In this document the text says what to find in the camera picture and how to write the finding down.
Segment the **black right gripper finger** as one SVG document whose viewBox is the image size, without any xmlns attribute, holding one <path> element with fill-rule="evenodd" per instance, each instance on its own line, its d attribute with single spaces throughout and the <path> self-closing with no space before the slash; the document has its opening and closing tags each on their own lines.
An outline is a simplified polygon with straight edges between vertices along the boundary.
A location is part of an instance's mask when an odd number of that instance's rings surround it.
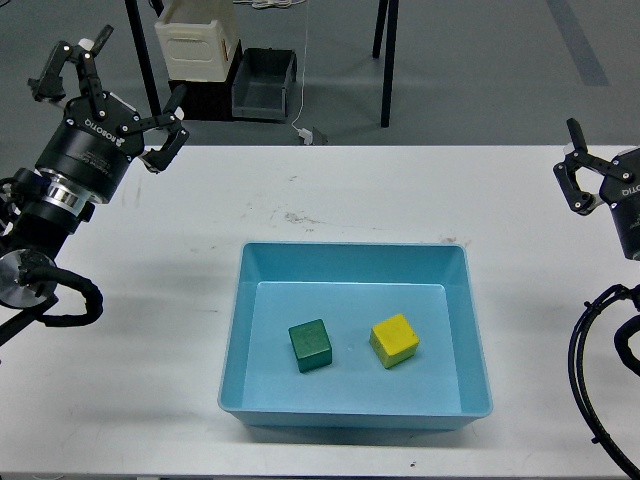
<svg viewBox="0 0 640 480">
<path fill-rule="evenodd" d="M 592 155 L 579 122 L 566 121 L 571 144 L 564 160 L 553 167 L 553 172 L 569 208 L 582 216 L 589 215 L 597 206 L 606 203 L 611 208 L 630 196 L 630 151 L 616 155 L 611 161 Z M 588 169 L 603 177 L 597 194 L 584 191 L 578 182 L 577 172 Z"/>
</svg>

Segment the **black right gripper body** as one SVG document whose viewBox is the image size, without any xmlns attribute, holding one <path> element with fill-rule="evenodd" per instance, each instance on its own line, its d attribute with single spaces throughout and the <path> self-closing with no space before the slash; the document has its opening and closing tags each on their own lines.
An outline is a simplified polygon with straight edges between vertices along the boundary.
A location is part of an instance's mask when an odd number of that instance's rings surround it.
<svg viewBox="0 0 640 480">
<path fill-rule="evenodd" d="M 609 206 L 624 256 L 639 260 L 639 149 L 615 156 L 620 177 L 606 175 L 600 197 Z"/>
</svg>

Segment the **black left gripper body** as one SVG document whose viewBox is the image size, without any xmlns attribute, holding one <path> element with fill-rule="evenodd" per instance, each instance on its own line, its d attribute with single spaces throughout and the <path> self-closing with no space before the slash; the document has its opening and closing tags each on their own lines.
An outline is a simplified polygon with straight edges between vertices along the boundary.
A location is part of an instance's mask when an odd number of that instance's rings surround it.
<svg viewBox="0 0 640 480">
<path fill-rule="evenodd" d="M 71 99 L 63 120 L 35 164 L 82 186 L 99 203 L 108 203 L 133 158 L 144 150 L 141 133 L 123 134 L 119 127 L 140 119 L 139 112 L 111 93 L 105 94 L 106 117 L 96 119 L 90 102 Z"/>
</svg>

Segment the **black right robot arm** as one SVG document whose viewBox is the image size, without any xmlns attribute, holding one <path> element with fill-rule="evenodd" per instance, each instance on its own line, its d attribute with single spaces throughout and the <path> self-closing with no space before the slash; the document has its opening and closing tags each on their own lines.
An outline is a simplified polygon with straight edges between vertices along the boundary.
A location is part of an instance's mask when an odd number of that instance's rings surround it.
<svg viewBox="0 0 640 480">
<path fill-rule="evenodd" d="M 611 213 L 622 253 L 627 260 L 639 262 L 639 147 L 618 153 L 611 160 L 592 154 L 578 120 L 566 121 L 570 143 L 564 159 L 553 167 L 553 173 L 570 210 L 580 216 L 590 215 L 597 207 L 606 206 Z M 597 193 L 584 190 L 578 172 L 586 169 L 601 176 Z M 622 364 L 639 377 L 639 358 L 633 353 L 629 340 L 639 333 L 639 285 L 633 288 L 614 286 L 605 298 L 586 307 L 587 318 L 597 317 L 609 304 L 622 299 L 633 302 L 637 315 L 623 323 L 614 334 L 614 348 Z M 571 360 L 574 378 L 578 380 L 582 366 L 581 344 L 590 329 L 591 320 L 582 320 Z"/>
</svg>

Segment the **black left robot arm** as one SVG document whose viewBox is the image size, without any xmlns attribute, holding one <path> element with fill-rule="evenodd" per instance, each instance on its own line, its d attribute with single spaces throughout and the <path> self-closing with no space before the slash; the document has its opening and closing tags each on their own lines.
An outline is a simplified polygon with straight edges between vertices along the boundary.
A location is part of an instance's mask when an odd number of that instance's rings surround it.
<svg viewBox="0 0 640 480">
<path fill-rule="evenodd" d="M 99 319 L 99 288 L 58 267 L 56 256 L 96 205 L 112 199 L 134 159 L 160 173 L 189 137 L 179 112 L 185 87 L 148 118 L 103 88 L 95 59 L 112 32 L 58 42 L 28 82 L 36 101 L 63 106 L 63 118 L 35 166 L 1 181 L 1 304 L 17 312 L 1 326 L 3 343 L 33 322 L 68 328 Z"/>
</svg>

